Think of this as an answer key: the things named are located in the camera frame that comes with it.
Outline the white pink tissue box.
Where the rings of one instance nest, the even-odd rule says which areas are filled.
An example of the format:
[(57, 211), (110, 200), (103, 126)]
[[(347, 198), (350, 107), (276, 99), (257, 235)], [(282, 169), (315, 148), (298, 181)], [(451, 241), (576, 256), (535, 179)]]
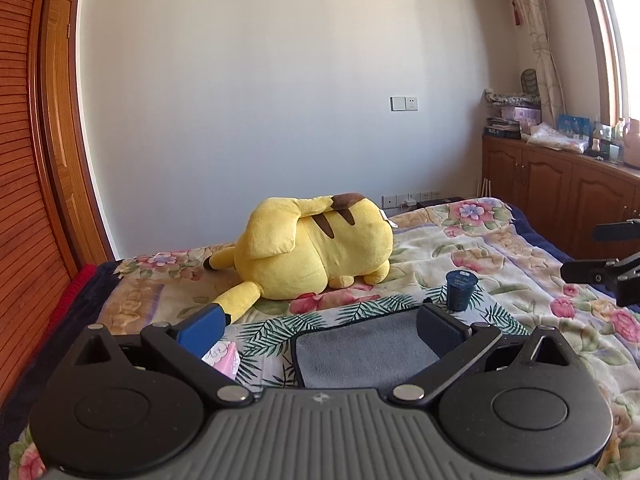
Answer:
[(220, 340), (202, 357), (202, 361), (231, 379), (236, 377), (241, 359), (234, 341)]

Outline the grey towel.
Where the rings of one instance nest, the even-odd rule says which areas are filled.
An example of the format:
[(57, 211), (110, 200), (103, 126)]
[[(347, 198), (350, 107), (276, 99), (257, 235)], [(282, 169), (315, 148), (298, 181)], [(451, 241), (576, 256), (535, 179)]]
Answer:
[(389, 393), (438, 361), (418, 335), (417, 313), (398, 311), (298, 334), (292, 360), (299, 387)]

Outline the dark blue cup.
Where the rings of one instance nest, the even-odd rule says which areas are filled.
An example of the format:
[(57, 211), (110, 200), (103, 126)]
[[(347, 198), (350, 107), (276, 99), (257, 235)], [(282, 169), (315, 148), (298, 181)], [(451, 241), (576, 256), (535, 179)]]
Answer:
[(446, 275), (447, 309), (462, 312), (469, 307), (477, 283), (477, 276), (470, 271), (448, 272)]

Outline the clutter pile on cabinet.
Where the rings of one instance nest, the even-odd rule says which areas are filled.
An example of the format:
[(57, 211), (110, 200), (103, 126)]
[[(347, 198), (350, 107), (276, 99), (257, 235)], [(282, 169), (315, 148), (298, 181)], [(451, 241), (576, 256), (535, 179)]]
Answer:
[(491, 109), (485, 134), (639, 167), (638, 120), (621, 119), (609, 126), (585, 117), (559, 114), (550, 125), (542, 120), (536, 70), (528, 68), (521, 73), (521, 89), (520, 93), (508, 94), (484, 90)]

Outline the wall power strip sockets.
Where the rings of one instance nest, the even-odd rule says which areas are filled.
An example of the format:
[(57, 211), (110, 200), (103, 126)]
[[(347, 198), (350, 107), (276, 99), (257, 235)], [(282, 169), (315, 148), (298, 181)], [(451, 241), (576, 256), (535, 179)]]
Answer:
[(383, 195), (381, 206), (383, 209), (411, 209), (428, 207), (442, 200), (442, 193), (438, 191), (412, 192), (397, 195)]

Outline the patterned beige curtain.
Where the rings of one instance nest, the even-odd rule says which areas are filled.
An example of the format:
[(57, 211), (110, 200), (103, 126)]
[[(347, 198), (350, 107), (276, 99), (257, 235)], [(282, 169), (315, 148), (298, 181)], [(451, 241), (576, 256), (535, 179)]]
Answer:
[(555, 124), (559, 114), (565, 112), (565, 101), (551, 47), (546, 0), (515, 0), (515, 5), (526, 25), (536, 62), (542, 117), (545, 122)]

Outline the wooden slatted wardrobe door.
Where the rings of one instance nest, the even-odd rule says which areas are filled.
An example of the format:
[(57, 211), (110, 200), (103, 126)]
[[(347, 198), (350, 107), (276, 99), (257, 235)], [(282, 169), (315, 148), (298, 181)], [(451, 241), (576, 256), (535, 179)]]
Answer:
[(77, 270), (43, 125), (49, 0), (1, 0), (1, 396), (9, 397)]

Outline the wooden cabinet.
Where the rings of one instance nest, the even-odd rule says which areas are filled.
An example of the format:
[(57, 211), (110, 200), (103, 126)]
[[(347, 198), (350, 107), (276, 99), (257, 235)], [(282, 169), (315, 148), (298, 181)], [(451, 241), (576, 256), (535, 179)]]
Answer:
[(538, 234), (575, 259), (623, 259), (639, 250), (638, 240), (591, 237), (598, 224), (639, 217), (637, 169), (484, 136), (482, 178), (491, 196), (521, 209)]

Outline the yellow pikachu plush toy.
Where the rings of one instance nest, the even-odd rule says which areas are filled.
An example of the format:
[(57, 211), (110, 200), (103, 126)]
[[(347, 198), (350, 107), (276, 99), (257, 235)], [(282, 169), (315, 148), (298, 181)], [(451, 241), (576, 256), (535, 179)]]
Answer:
[(234, 245), (203, 262), (207, 270), (234, 269), (240, 277), (214, 303), (235, 322), (262, 298), (293, 300), (358, 280), (380, 284), (390, 273), (395, 228), (358, 193), (267, 198)]

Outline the wooden room door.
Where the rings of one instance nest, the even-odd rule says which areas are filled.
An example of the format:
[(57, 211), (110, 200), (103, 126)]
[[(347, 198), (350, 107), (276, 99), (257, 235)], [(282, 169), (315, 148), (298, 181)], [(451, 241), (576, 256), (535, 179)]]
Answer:
[(112, 261), (82, 137), (76, 67), (79, 0), (48, 0), (43, 17), (41, 89), (56, 206), (78, 266)]

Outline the white wall switch socket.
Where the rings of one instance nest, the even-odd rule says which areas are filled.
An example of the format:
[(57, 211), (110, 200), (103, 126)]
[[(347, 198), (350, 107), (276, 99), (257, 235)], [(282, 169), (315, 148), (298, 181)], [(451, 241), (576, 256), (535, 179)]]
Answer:
[(418, 109), (419, 101), (416, 96), (392, 96), (390, 98), (392, 112), (416, 112)]

